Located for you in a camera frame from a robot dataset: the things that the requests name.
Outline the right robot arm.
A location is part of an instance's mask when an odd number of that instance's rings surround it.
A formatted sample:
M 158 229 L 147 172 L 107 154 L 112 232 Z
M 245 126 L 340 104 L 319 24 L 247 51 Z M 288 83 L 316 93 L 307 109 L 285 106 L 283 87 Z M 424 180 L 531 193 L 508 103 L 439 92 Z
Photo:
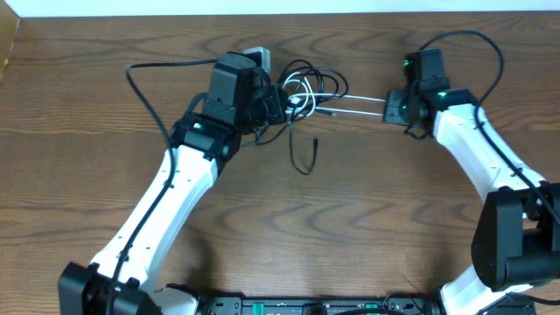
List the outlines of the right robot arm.
M 405 56 L 404 90 L 388 92 L 383 121 L 434 138 L 471 180 L 483 208 L 471 266 L 438 294 L 443 314 L 489 314 L 559 277 L 559 185 L 530 169 L 467 88 L 452 88 L 440 50 Z

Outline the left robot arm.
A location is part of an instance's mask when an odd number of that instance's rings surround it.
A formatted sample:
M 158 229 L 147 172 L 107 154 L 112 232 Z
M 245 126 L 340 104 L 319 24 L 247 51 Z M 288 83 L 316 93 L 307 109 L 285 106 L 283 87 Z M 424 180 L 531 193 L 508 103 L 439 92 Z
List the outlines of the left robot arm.
M 87 267 L 70 262 L 58 281 L 63 314 L 194 314 L 199 300 L 157 290 L 179 231 L 214 185 L 242 137 L 285 123 L 287 94 L 270 79 L 270 52 L 254 47 L 211 60 L 210 87 L 163 131 L 164 159 L 115 237 Z

